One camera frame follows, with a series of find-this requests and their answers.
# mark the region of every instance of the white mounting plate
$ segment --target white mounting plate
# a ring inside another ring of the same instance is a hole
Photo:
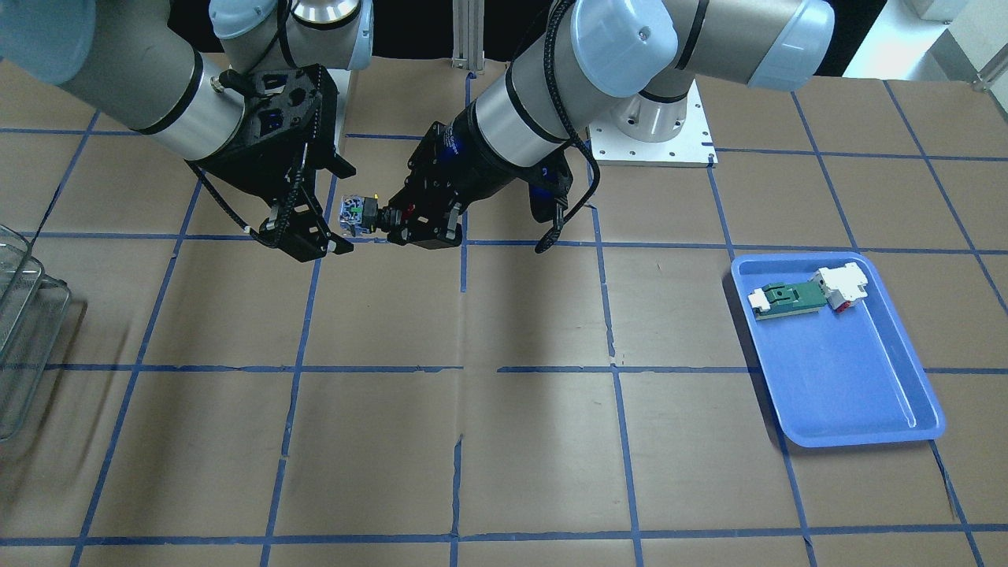
[[[706,167],[718,162],[714,138],[700,100],[697,82],[689,87],[688,108],[679,135],[666,142],[642,142],[624,134],[606,113],[589,125],[592,153],[602,165]]]
[[[347,122],[347,103],[350,102],[350,71],[345,69],[330,69],[329,75],[336,83],[340,94],[336,97],[336,145],[338,151],[343,151],[343,125]]]

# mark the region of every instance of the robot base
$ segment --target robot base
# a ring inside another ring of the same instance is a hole
[[[718,162],[714,138],[700,100],[697,82],[687,95],[689,113],[679,134],[666,142],[643,142],[624,134],[607,113],[592,122],[592,153],[601,165],[661,165],[706,167]]]

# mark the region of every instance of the small cube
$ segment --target small cube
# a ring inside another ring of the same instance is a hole
[[[818,285],[830,307],[837,313],[843,313],[868,297],[865,291],[868,277],[855,262],[847,262],[837,268],[821,267],[809,281]]]

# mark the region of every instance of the blue tape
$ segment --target blue tape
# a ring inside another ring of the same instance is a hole
[[[305,545],[305,544],[447,544],[451,541],[449,534],[400,534],[394,536],[382,534],[363,534],[348,536],[274,536],[272,545]]]
[[[126,536],[111,538],[88,538],[85,546],[231,546],[260,545],[265,538],[261,536]]]
[[[133,130],[95,130],[92,132],[97,136],[142,136],[140,132],[134,132]]]
[[[725,235],[725,247],[728,249],[730,259],[735,259],[735,245],[732,244],[732,235],[728,232],[728,218],[725,216],[725,207],[721,203],[721,194],[718,192],[718,182],[714,179],[714,158],[708,159],[707,180],[711,184],[711,191],[714,194],[714,204],[718,207],[718,218],[721,220],[721,231]]]
[[[330,203],[336,191],[335,184],[330,187]],[[283,478],[287,470],[287,458],[290,456],[290,438],[294,430],[294,416],[297,413],[297,394],[300,390],[301,372],[304,365],[304,350],[308,342],[308,334],[311,330],[311,314],[314,311],[316,292],[319,290],[319,273],[322,271],[322,259],[317,259],[311,267],[311,282],[308,286],[308,297],[304,305],[304,318],[301,323],[301,338],[297,343],[297,356],[294,360],[294,374],[290,380],[290,406],[287,409],[287,418],[284,422],[283,441],[280,445],[280,458],[276,464],[276,479],[273,482],[273,494],[269,504],[269,516],[266,519],[266,538],[272,538],[276,529],[276,516],[280,509],[280,494],[283,491]],[[271,552],[269,542],[263,544],[262,554],[259,557],[259,565],[267,567],[269,565],[269,555]]]
[[[837,157],[876,157],[881,159],[920,159],[919,155],[909,153],[861,153],[858,151],[820,151],[821,155]]]
[[[466,76],[466,106],[469,106],[469,103],[473,102],[473,91],[471,88],[471,84],[473,80],[476,78],[477,76],[473,72],[469,72],[469,75]]]
[[[462,511],[462,438],[455,444],[453,451],[454,472],[452,474],[452,531],[451,535],[459,537],[459,516]]]
[[[815,136],[812,135],[812,129],[808,125],[808,119],[805,118],[805,112],[801,109],[801,103],[798,102],[798,97],[793,92],[791,93],[791,100],[794,101],[794,108],[798,110],[798,117],[801,118],[801,125],[805,128],[805,135],[808,136],[808,143],[812,145],[812,151],[815,152],[815,159],[820,162],[820,168],[823,169],[823,179],[826,180],[826,185],[830,188],[830,195],[833,197],[833,202],[837,206],[837,212],[840,213],[840,221],[844,223],[844,230],[847,232],[847,237],[851,241],[851,246],[854,247],[854,251],[858,251],[858,241],[854,238],[854,231],[851,230],[851,223],[847,220],[847,214],[844,213],[844,206],[840,204],[840,196],[837,194],[837,188],[833,185],[833,178],[830,177],[830,171],[826,167],[826,161],[823,159],[823,152],[820,151],[818,144],[815,143]]]
[[[0,538],[0,547],[70,547],[80,538]]]
[[[698,242],[603,242],[605,248],[687,248],[700,250],[724,250],[725,244]]]
[[[633,482],[633,463],[630,460],[630,435],[627,432],[626,408],[623,405],[623,384],[620,372],[613,370],[613,389],[616,392],[616,419],[620,425],[620,447],[623,451],[623,473],[627,482],[627,504],[630,506],[630,536],[637,567],[644,567],[644,547],[640,539],[640,521],[637,518],[637,492]]]
[[[427,372],[436,373],[443,370],[461,370],[462,366],[310,366],[301,367],[302,372],[333,372],[333,373],[406,373]]]
[[[934,455],[934,462],[938,465],[938,471],[941,473],[941,479],[944,481],[946,491],[949,492],[949,499],[952,500],[953,508],[956,511],[956,516],[959,517],[962,530],[966,533],[966,540],[970,543],[970,550],[973,551],[973,558],[977,562],[977,567],[984,567],[984,560],[980,557],[980,548],[977,547],[977,540],[973,537],[973,532],[970,530],[969,521],[966,519],[963,504],[959,501],[959,495],[956,493],[956,487],[952,483],[952,476],[949,474],[949,469],[946,468],[944,461],[941,460],[938,445],[933,439],[928,441],[927,444]]]
[[[323,216],[326,219],[326,224],[333,221],[333,203],[336,203],[336,188],[339,183],[340,178],[336,176],[333,176],[333,179],[329,182],[329,195],[326,197],[326,213]]]
[[[950,368],[937,366],[924,368],[928,374],[1002,374],[1008,375],[1008,368]]]
[[[882,252],[886,254],[969,254],[973,255],[973,250],[941,249],[941,248],[861,248],[862,252]]]
[[[175,240],[177,234],[164,233],[127,233],[127,232],[58,232],[46,231],[39,238],[102,238],[118,240]]]
[[[973,532],[1008,532],[1008,524],[970,524]]]
[[[689,540],[715,538],[779,538],[801,536],[797,528],[749,528],[740,530],[652,530],[641,532],[645,540]]]
[[[609,346],[609,357],[616,359],[616,339],[613,333],[613,316],[609,304],[609,282],[606,277],[606,258],[602,246],[602,222],[599,219],[599,209],[592,209],[592,225],[595,230],[595,253],[599,260],[599,285],[602,292],[602,315],[606,321],[606,340]],[[627,434],[626,411],[623,406],[623,385],[620,383],[620,373],[615,364],[610,366],[613,374],[613,391],[616,395],[616,420],[620,428],[620,447],[623,452],[623,476],[626,478],[627,506],[630,513],[630,537],[633,540],[634,561],[636,567],[644,567],[644,549],[640,542],[640,522],[637,518],[637,493],[634,490],[633,464],[630,461],[630,439]]]
[[[35,241],[38,239],[42,232],[42,228],[45,227],[45,221],[49,220],[49,215],[55,209],[59,197],[62,195],[64,190],[67,188],[67,183],[70,182],[70,177],[74,174],[74,167],[77,166],[78,160],[81,158],[81,154],[84,153],[84,146],[88,143],[88,138],[91,135],[91,131],[95,128],[95,124],[98,122],[98,117],[101,113],[97,110],[91,115],[91,121],[88,123],[88,129],[84,131],[84,135],[81,136],[81,141],[77,144],[77,149],[74,150],[74,155],[70,158],[70,163],[67,165],[67,169],[64,171],[62,178],[59,179],[59,184],[56,185],[55,192],[52,194],[52,198],[49,199],[49,204],[46,206],[45,211],[42,213],[42,218],[39,220],[38,225],[35,230],[32,231],[31,241],[29,246],[34,245]]]
[[[0,128],[0,134],[59,134],[69,136],[80,136],[87,130],[59,130],[47,128]]]
[[[134,366],[141,372],[290,372],[293,366],[224,366],[211,364],[139,364]]]
[[[906,118],[906,114],[903,112],[903,107],[900,106],[899,101],[896,100],[896,94],[892,91],[892,87],[889,86],[888,81],[883,81],[882,84],[885,86],[886,92],[889,93],[889,98],[892,100],[893,106],[896,107],[896,112],[899,113],[899,117],[903,120],[903,124],[906,126],[906,131],[908,131],[910,133],[910,137],[913,138],[913,143],[917,146],[917,151],[919,151],[921,157],[924,158],[924,163],[927,164],[927,171],[930,172],[931,178],[934,179],[934,184],[941,193],[941,198],[944,199],[946,205],[949,207],[949,212],[951,212],[953,218],[956,219],[956,225],[959,226],[960,232],[963,233],[963,238],[966,239],[966,243],[970,247],[970,250],[974,252],[977,258],[977,263],[980,264],[980,270],[984,272],[984,277],[987,278],[987,284],[991,287],[991,290],[994,291],[994,297],[997,298],[998,303],[1001,305],[1001,310],[1005,312],[1005,315],[1008,315],[1008,303],[1005,303],[1005,299],[1001,295],[1001,291],[998,290],[997,285],[994,282],[994,278],[991,277],[991,272],[987,269],[987,264],[984,263],[984,258],[979,252],[977,252],[977,246],[973,243],[973,239],[970,238],[970,233],[966,230],[966,225],[963,224],[963,219],[960,218],[959,212],[956,210],[956,206],[953,205],[952,198],[949,197],[949,192],[946,191],[944,185],[942,185],[941,180],[938,179],[938,174],[934,171],[934,164],[931,163],[930,157],[927,155],[927,152],[924,151],[924,146],[921,145],[916,132],[914,132],[913,127],[910,126],[910,121]]]
[[[105,481],[109,476],[109,469],[112,466],[112,458],[115,456],[116,447],[119,445],[119,436],[122,433],[123,424],[126,421],[126,411],[129,409],[130,400],[133,398],[133,391],[136,388],[137,377],[140,375],[140,369],[138,368],[143,364],[143,358],[147,354],[147,347],[150,344],[150,337],[154,333],[154,324],[157,322],[157,316],[161,311],[161,305],[164,303],[164,297],[168,291],[168,284],[171,281],[171,274],[175,269],[175,262],[178,259],[178,253],[181,250],[181,245],[184,239],[182,236],[185,231],[188,230],[190,221],[193,219],[193,212],[196,210],[197,199],[200,197],[201,186],[197,183],[196,188],[193,190],[193,197],[190,199],[188,209],[185,211],[185,217],[182,220],[182,226],[178,229],[178,238],[175,239],[175,245],[172,249],[171,257],[168,259],[168,265],[164,270],[164,277],[161,279],[161,287],[157,292],[157,299],[154,301],[154,307],[151,309],[150,318],[147,320],[147,328],[143,332],[143,339],[140,342],[140,349],[136,354],[136,368],[130,374],[129,382],[126,385],[126,391],[123,393],[122,404],[119,406],[119,414],[116,417],[115,426],[112,429],[112,438],[109,440],[109,447],[105,452],[105,459],[102,462],[102,468],[98,473],[98,480],[95,483],[95,489],[92,492],[91,501],[88,504],[88,512],[85,514],[84,523],[81,525],[81,535],[78,545],[75,546],[74,556],[71,559],[70,566],[78,567],[81,563],[81,554],[84,553],[84,543],[88,534],[91,532],[91,525],[95,520],[95,513],[98,511],[98,502],[102,497],[102,490],[105,488]]]
[[[449,550],[450,567],[459,565],[459,516],[462,511],[462,436],[453,451],[454,473],[452,474],[452,543]]]
[[[1008,161],[1008,157],[1000,156],[970,156],[970,155],[928,155],[930,159],[941,161]]]
[[[599,210],[592,207],[592,224],[595,227],[595,253],[599,260],[599,282],[602,287],[602,315],[606,320],[606,340],[609,344],[609,356],[616,356],[616,339],[613,336],[613,317],[609,310],[609,282],[606,279],[606,259],[602,253],[602,226],[599,222]]]
[[[468,244],[473,246],[535,246],[538,240],[469,240]],[[595,242],[588,240],[557,240],[553,246],[595,246]]]
[[[551,374],[551,373],[609,373],[613,370],[621,374],[639,374],[654,372],[656,374],[748,374],[759,372],[760,369],[751,366],[501,366],[497,369],[502,374]]]
[[[805,555],[808,557],[809,567],[816,567],[815,550],[812,548],[812,534],[808,529],[808,520],[805,517],[805,504],[801,501],[801,491],[798,489],[798,477],[794,474],[794,465],[791,463],[791,453],[787,449],[787,441],[784,439],[784,430],[776,416],[773,417],[773,428],[777,434],[777,445],[780,446],[780,454],[784,458],[784,469],[787,471],[787,482],[791,485],[791,495],[794,497],[794,512],[798,517],[798,525],[801,527],[801,538],[805,542]]]
[[[463,536],[461,542],[555,542],[586,540],[629,540],[633,536],[627,531],[612,532],[539,532],[539,533],[489,533]]]
[[[937,534],[963,532],[960,524],[920,524],[901,526],[830,526],[810,528],[813,536],[846,536],[852,534]]]
[[[814,151],[807,149],[769,149],[759,147],[715,147],[716,151],[730,153],[771,153],[778,155],[815,155]]]
[[[849,246],[793,246],[790,244],[734,244],[736,250],[800,250],[806,252],[850,252]]]

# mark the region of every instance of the black cable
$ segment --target black cable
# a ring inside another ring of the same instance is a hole
[[[249,69],[248,69],[249,72],[251,72],[253,69],[259,67],[259,64],[261,64],[263,62],[263,60],[266,59],[266,55],[268,55],[269,52],[271,50],[273,50],[273,45],[276,45],[276,42],[280,40],[280,36],[281,36],[280,30],[281,29],[283,30],[283,33],[282,33],[283,43],[286,43],[286,41],[287,41],[287,33],[286,33],[287,32],[287,16],[290,15],[290,10],[292,8],[293,8],[293,6],[291,5],[291,3],[289,1],[285,1],[285,0],[278,0],[277,1],[277,3],[276,3],[276,32],[273,33],[273,38],[269,40],[269,43],[266,45],[266,48],[262,50],[262,53],[259,54],[259,58],[255,61],[255,63],[249,66]],[[287,62],[287,65],[290,65],[291,67],[294,67],[291,62]]]
[[[303,183],[303,176],[300,172],[294,174],[293,183],[290,185],[290,192],[287,193],[286,198],[280,204],[280,211],[277,215],[275,225],[276,236],[274,236],[272,240],[267,240],[255,229],[249,226],[249,224],[245,222],[245,219],[239,216],[238,213],[231,208],[231,205],[228,205],[228,202],[224,200],[224,196],[217,191],[214,184],[210,183],[210,179],[203,173],[203,169],[191,161],[186,161],[185,163],[190,166],[190,169],[193,169],[196,177],[200,179],[200,183],[203,184],[203,187],[207,188],[207,192],[214,198],[214,201],[217,202],[217,204],[224,210],[231,220],[235,221],[235,224],[242,229],[242,232],[248,234],[253,240],[263,246],[266,246],[267,248],[277,248],[280,245],[280,239],[283,237],[283,234],[287,231],[287,226],[290,224],[290,214],[294,209],[294,197]]]
[[[585,192],[585,195],[578,201],[577,204],[571,209],[571,211],[563,216],[563,222],[570,222],[578,211],[588,203],[588,200],[595,195],[596,189],[599,187],[599,179],[602,176],[601,169],[599,169],[599,163],[595,160],[595,156],[592,155],[592,150],[588,148],[588,145],[581,136],[578,135],[578,131],[574,127],[574,123],[571,121],[571,117],[566,113],[566,109],[563,107],[563,101],[560,99],[559,88],[556,85],[556,34],[559,32],[560,21],[563,19],[564,14],[568,10],[575,4],[577,0],[560,0],[555,9],[549,15],[549,22],[546,24],[546,33],[544,36],[544,48],[542,53],[542,69],[545,73],[546,78],[546,90],[549,91],[549,100],[553,103],[553,110],[556,111],[557,117],[560,119],[560,123],[563,125],[563,130],[570,137],[571,144],[581,151],[585,159],[588,160],[588,164],[592,168],[592,182]],[[552,247],[559,238],[559,229],[553,227],[546,231],[542,238],[539,239],[538,244],[535,245],[536,253],[542,253]]]
[[[294,55],[290,52],[290,43],[287,41],[287,18],[290,16],[290,11],[293,10],[294,0],[279,0],[276,4],[276,33],[280,39],[280,52],[283,54],[283,61],[292,69],[297,69],[297,64],[294,63]]]
[[[42,227],[45,226],[45,221],[49,220],[49,215],[52,214],[52,209],[56,206],[56,200],[59,199],[59,194],[62,193],[62,190],[64,186],[59,184],[52,193],[52,199],[49,200],[49,206],[45,208],[45,213],[42,214],[42,220],[38,223],[38,228],[35,229],[35,235],[28,242],[28,249],[25,250],[26,254],[31,255],[31,249],[35,246],[35,240],[38,240],[38,235],[42,233]]]

